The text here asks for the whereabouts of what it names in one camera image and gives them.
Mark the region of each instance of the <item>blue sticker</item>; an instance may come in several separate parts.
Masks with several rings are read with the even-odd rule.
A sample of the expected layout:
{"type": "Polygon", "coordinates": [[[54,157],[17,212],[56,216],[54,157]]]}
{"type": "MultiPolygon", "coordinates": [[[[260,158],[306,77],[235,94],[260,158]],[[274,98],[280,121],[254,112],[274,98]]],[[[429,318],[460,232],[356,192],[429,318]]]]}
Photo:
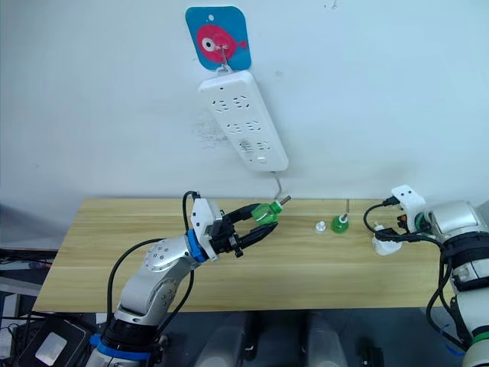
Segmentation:
{"type": "Polygon", "coordinates": [[[234,6],[194,7],[187,9],[185,19],[203,67],[216,70],[225,56],[233,70],[250,68],[250,44],[241,10],[234,6]]]}

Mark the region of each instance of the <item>black cable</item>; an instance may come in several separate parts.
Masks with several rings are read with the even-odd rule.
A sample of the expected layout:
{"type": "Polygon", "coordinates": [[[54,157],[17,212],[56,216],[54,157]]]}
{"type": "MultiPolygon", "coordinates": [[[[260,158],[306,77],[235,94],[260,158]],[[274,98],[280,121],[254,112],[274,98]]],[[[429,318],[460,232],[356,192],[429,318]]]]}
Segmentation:
{"type": "MultiPolygon", "coordinates": [[[[8,316],[1,316],[0,320],[27,320],[27,317],[8,317],[8,316]]],[[[44,320],[43,318],[35,318],[31,320],[44,320]]]]}
{"type": "Polygon", "coordinates": [[[189,231],[189,219],[186,216],[186,198],[192,195],[192,197],[196,197],[199,195],[196,191],[187,191],[184,193],[183,198],[182,198],[182,213],[183,213],[183,224],[185,225],[185,234],[189,231]]]}
{"type": "Polygon", "coordinates": [[[28,320],[25,323],[24,340],[23,340],[23,343],[22,343],[22,349],[25,349],[28,346],[29,328],[31,327],[31,316],[32,316],[32,310],[29,311],[29,313],[28,313],[28,320]]]}
{"type": "Polygon", "coordinates": [[[433,295],[429,299],[428,305],[426,306],[426,320],[428,321],[429,325],[431,325],[431,327],[436,330],[437,333],[442,334],[442,336],[444,336],[447,340],[449,340],[450,342],[455,344],[458,348],[466,351],[467,347],[464,346],[464,344],[462,344],[458,339],[456,339],[452,335],[441,330],[440,327],[438,325],[436,325],[435,321],[433,321],[433,318],[431,315],[431,310],[432,310],[433,304],[436,302],[436,299],[439,297],[440,293],[443,292],[443,288],[446,286],[447,282],[449,281],[450,274],[452,273],[452,259],[451,258],[448,259],[445,274],[443,274],[443,266],[444,266],[443,261],[440,260],[440,263],[439,263],[439,283],[438,283],[438,287],[436,288],[435,292],[433,293],[433,295]]]}
{"type": "MultiPolygon", "coordinates": [[[[186,199],[190,194],[192,194],[193,198],[199,197],[199,193],[197,193],[196,191],[187,191],[183,195],[182,212],[183,212],[183,222],[185,224],[185,233],[186,234],[189,231],[189,221],[188,221],[187,215],[186,215],[186,199]]],[[[191,270],[190,271],[189,286],[186,289],[185,295],[183,296],[180,303],[175,307],[175,310],[173,310],[171,315],[169,315],[169,317],[167,317],[167,319],[164,321],[164,323],[158,328],[157,335],[160,335],[167,328],[168,324],[171,322],[171,320],[173,320],[173,318],[176,316],[178,311],[180,311],[180,308],[182,308],[183,305],[185,304],[186,299],[190,296],[190,292],[192,291],[194,278],[195,278],[194,270],[191,270]]]]}
{"type": "Polygon", "coordinates": [[[371,206],[370,208],[368,208],[367,210],[365,210],[365,213],[364,213],[364,224],[365,224],[365,226],[368,228],[368,230],[369,230],[370,232],[372,232],[372,233],[375,233],[376,231],[375,231],[375,229],[373,229],[373,228],[371,227],[371,225],[370,225],[370,224],[368,224],[368,221],[367,221],[368,214],[369,214],[369,212],[371,212],[372,210],[374,210],[374,209],[376,209],[376,208],[382,208],[382,207],[384,207],[384,206],[385,206],[385,205],[384,205],[383,203],[380,203],[380,204],[375,204],[375,205],[371,206]]]}
{"type": "Polygon", "coordinates": [[[171,315],[169,315],[169,317],[167,317],[167,319],[165,320],[163,325],[161,325],[158,328],[157,335],[160,335],[167,328],[168,324],[171,322],[171,320],[173,320],[173,318],[176,316],[178,311],[180,311],[180,308],[182,308],[182,306],[185,304],[186,299],[190,296],[190,292],[192,291],[193,279],[194,279],[194,271],[192,270],[192,271],[190,271],[189,287],[186,289],[185,295],[183,296],[183,298],[180,301],[180,303],[178,304],[178,306],[175,307],[175,310],[173,310],[171,315]]]}
{"type": "Polygon", "coordinates": [[[146,241],[140,242],[137,245],[132,246],[129,250],[124,252],[124,254],[121,255],[120,258],[117,259],[115,262],[114,266],[112,267],[112,270],[110,272],[110,275],[108,277],[107,281],[107,322],[105,323],[104,330],[102,332],[102,337],[105,334],[105,331],[108,328],[108,325],[110,324],[111,318],[112,318],[112,286],[114,284],[114,277],[115,277],[115,272],[117,271],[119,265],[124,261],[125,258],[129,256],[134,250],[143,247],[145,245],[149,245],[150,243],[155,243],[158,241],[161,241],[162,239],[148,239],[146,241]]]}
{"type": "Polygon", "coordinates": [[[40,260],[37,258],[29,258],[26,256],[8,255],[8,256],[5,256],[5,258],[16,258],[17,260],[22,260],[22,261],[40,262],[41,264],[45,264],[45,265],[52,265],[53,264],[52,262],[40,260]]]}

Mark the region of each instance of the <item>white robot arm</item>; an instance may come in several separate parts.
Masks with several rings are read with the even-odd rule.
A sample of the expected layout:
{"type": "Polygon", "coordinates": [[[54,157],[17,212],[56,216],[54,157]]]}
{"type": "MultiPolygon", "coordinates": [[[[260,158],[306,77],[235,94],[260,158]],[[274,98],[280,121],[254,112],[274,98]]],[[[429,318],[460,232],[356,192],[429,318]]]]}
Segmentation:
{"type": "MultiPolygon", "coordinates": [[[[96,347],[86,363],[87,367],[135,367],[158,362],[164,349],[162,332],[175,312],[163,320],[180,282],[191,273],[192,284],[193,269],[207,259],[219,259],[219,253],[234,251],[236,256],[242,256],[244,248],[262,240],[278,224],[276,216],[272,216],[271,222],[240,237],[234,223],[251,218],[254,209],[266,208],[267,204],[251,204],[224,214],[214,202],[201,198],[196,192],[189,193],[194,199],[190,217],[193,229],[174,239],[153,241],[141,268],[124,286],[114,315],[108,313],[104,332],[92,337],[91,343],[96,347]]],[[[184,218],[188,227],[185,210],[184,218]]],[[[111,309],[111,298],[108,298],[108,308],[111,309]]]]}
{"type": "MultiPolygon", "coordinates": [[[[466,201],[429,207],[407,185],[392,190],[393,196],[383,206],[399,204],[404,215],[399,225],[406,234],[393,229],[374,231],[380,240],[427,240],[440,247],[439,287],[428,307],[429,323],[458,347],[466,351],[463,367],[489,365],[489,228],[478,211],[466,201]],[[451,281],[455,296],[448,305],[443,287],[451,281]],[[440,297],[455,321],[460,340],[440,330],[431,319],[431,307],[440,297]]],[[[367,217],[365,224],[369,229],[367,217]]]]}

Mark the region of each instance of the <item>power strip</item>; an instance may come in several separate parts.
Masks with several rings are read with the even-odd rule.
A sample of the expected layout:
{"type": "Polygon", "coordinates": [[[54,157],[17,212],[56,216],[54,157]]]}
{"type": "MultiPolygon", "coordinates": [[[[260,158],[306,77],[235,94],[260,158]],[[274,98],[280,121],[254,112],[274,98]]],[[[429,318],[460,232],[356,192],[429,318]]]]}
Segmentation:
{"type": "Polygon", "coordinates": [[[206,80],[199,94],[243,162],[253,171],[284,171],[289,160],[250,72],[206,80]]]}

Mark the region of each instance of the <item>hook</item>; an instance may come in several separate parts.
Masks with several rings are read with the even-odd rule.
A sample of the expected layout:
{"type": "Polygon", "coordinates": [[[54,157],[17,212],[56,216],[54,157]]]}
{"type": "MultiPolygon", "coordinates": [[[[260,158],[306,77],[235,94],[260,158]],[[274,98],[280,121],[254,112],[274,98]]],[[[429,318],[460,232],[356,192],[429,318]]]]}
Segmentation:
{"type": "Polygon", "coordinates": [[[227,44],[223,44],[222,46],[214,46],[215,50],[221,50],[222,55],[222,68],[224,71],[229,71],[228,59],[226,57],[225,50],[228,48],[227,44]]]}

